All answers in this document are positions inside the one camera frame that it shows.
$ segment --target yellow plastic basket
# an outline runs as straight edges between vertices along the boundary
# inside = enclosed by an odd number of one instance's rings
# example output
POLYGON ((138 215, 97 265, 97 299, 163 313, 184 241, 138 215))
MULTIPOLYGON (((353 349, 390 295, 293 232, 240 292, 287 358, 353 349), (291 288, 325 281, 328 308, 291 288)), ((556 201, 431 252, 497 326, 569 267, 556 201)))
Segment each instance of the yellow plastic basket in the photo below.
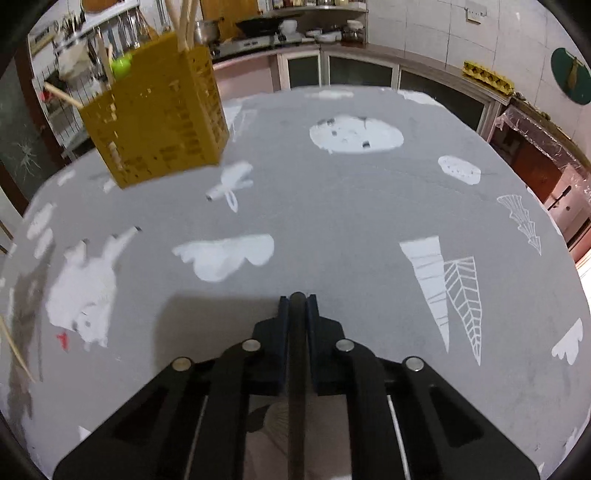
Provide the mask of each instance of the yellow plastic basket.
POLYGON ((80 116, 121 188, 217 165, 229 136, 209 49, 179 53, 174 33, 136 50, 130 74, 80 116))

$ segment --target shelf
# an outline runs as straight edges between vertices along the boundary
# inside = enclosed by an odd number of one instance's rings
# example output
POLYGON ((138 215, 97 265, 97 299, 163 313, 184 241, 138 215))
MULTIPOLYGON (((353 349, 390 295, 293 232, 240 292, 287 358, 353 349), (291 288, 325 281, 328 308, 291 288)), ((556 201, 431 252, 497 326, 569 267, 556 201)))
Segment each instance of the shelf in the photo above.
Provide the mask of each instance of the shelf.
POLYGON ((298 12, 310 12, 314 10, 332 10, 332 11, 345 11, 345 12, 357 12, 360 14, 367 13, 367 8, 347 7, 346 5, 309 5, 306 7, 288 7, 279 8, 277 10, 269 10, 265 13, 265 17, 282 17, 283 15, 291 15, 298 12))

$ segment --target gray tablecloth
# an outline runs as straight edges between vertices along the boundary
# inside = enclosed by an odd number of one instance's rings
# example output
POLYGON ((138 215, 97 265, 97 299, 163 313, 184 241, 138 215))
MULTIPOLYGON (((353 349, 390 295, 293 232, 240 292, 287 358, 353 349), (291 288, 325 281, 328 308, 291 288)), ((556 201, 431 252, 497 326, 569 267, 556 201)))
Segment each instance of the gray tablecloth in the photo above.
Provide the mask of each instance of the gray tablecloth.
MULTIPOLYGON (((0 406, 40 468, 303 291, 378 356, 423 357, 548 477, 589 419, 589 307, 525 184, 421 94, 299 89, 226 116, 219 168, 121 190, 92 151, 32 202, 0 302, 37 382, 3 340, 0 406)), ((310 399, 310 478, 348 474, 333 402, 310 399)), ((284 472, 284 416, 249 434, 247 478, 284 472)))

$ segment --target bowl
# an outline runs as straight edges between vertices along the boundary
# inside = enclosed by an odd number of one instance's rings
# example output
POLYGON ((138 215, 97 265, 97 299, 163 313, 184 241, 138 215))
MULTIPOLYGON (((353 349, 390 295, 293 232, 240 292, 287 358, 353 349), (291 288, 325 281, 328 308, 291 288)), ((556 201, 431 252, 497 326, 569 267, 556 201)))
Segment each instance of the bowl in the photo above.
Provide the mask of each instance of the bowl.
POLYGON ((297 29, 297 20, 284 20, 281 25, 279 25, 279 30, 284 35, 289 35, 291 33, 296 33, 297 29))

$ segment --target metal pot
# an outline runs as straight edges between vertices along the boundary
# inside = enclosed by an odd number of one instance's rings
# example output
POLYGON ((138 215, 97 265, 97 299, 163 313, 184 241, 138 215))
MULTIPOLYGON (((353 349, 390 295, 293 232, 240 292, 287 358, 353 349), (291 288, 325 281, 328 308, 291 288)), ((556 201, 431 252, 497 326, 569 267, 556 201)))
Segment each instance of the metal pot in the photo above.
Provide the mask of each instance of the metal pot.
POLYGON ((195 22, 195 43, 200 45, 211 45, 219 41, 220 39, 220 28, 219 22, 222 22, 223 17, 217 20, 198 20, 195 22))

